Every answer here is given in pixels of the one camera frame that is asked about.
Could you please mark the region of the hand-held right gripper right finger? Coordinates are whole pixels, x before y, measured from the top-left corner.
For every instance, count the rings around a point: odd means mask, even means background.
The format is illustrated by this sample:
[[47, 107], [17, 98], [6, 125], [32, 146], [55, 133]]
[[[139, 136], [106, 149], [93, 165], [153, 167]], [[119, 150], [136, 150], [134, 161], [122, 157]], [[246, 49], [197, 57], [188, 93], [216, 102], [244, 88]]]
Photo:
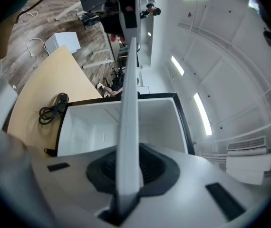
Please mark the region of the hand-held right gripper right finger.
[[[142, 198], [126, 219], [127, 228], [244, 228], [271, 199], [271, 185], [244, 184], [205, 158], [151, 144], [148, 147], [175, 160], [180, 176], [164, 195]], [[242, 215], [228, 220], [207, 189], [215, 183], [244, 208]]]

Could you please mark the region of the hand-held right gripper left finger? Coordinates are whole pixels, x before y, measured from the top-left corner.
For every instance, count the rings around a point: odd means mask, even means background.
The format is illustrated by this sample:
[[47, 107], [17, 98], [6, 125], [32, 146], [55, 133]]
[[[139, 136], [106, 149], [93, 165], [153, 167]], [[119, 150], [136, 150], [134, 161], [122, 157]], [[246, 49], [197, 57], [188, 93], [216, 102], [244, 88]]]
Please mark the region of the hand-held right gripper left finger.
[[98, 216], [110, 208], [112, 195], [98, 192], [87, 179], [89, 163], [113, 151], [106, 148], [83, 154], [48, 157], [30, 147], [31, 167], [51, 208], [56, 228], [111, 228]]

